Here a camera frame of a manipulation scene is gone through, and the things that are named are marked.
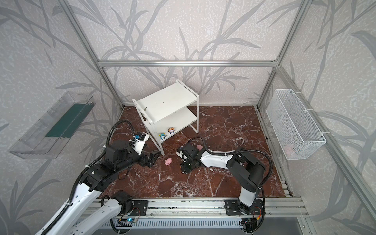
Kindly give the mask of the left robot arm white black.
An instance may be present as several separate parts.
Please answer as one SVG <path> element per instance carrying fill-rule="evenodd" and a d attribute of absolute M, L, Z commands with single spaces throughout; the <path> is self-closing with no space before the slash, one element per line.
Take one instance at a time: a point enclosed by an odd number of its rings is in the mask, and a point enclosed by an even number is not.
<path fill-rule="evenodd" d="M 127 123 L 131 129 L 131 140 L 110 142 L 115 129 Z M 152 167 L 159 151 L 145 152 L 144 146 L 150 135 L 135 132 L 128 120 L 120 120 L 111 128 L 103 152 L 92 163 L 86 165 L 76 178 L 70 195 L 58 212 L 38 231 L 39 235 L 92 235 L 107 220 L 117 215 L 129 215 L 135 209 L 133 198 L 124 191 L 111 196 L 94 213 L 80 223 L 78 219 L 114 181 L 118 175 L 134 165 Z"/>

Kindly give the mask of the blue cat figure flower collar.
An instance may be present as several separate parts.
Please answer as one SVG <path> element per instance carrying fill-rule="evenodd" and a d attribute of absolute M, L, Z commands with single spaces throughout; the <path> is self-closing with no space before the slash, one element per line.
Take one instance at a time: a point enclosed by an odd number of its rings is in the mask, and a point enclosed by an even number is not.
<path fill-rule="evenodd" d="M 173 127 L 169 128 L 168 129 L 168 133 L 171 134 L 171 135 L 174 134 L 175 133 L 175 128 L 173 128 Z"/>

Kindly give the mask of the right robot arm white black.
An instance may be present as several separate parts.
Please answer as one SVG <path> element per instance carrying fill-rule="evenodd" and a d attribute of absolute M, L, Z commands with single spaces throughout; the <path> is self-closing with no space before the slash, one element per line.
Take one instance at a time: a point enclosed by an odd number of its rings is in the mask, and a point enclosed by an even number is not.
<path fill-rule="evenodd" d="M 221 152 L 210 150 L 203 142 L 202 148 L 192 144 L 192 141 L 202 137 L 194 137 L 177 149 L 177 155 L 182 159 L 181 170 L 189 174 L 200 167 L 217 167 L 228 170 L 241 185 L 238 200 L 226 200 L 225 207 L 230 211 L 227 215 L 264 215 L 264 199 L 258 199 L 264 194 L 263 186 L 273 172 L 274 163 L 267 153 L 238 148 L 237 150 Z"/>

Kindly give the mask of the blue cat figure teal hat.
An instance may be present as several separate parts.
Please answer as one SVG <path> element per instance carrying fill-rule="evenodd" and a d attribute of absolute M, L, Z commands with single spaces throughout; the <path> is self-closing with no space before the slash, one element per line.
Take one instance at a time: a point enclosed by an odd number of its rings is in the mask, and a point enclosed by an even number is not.
<path fill-rule="evenodd" d="M 159 137 L 160 137 L 161 141 L 164 141 L 166 139 L 166 134 L 161 133 L 161 134 L 159 134 Z"/>

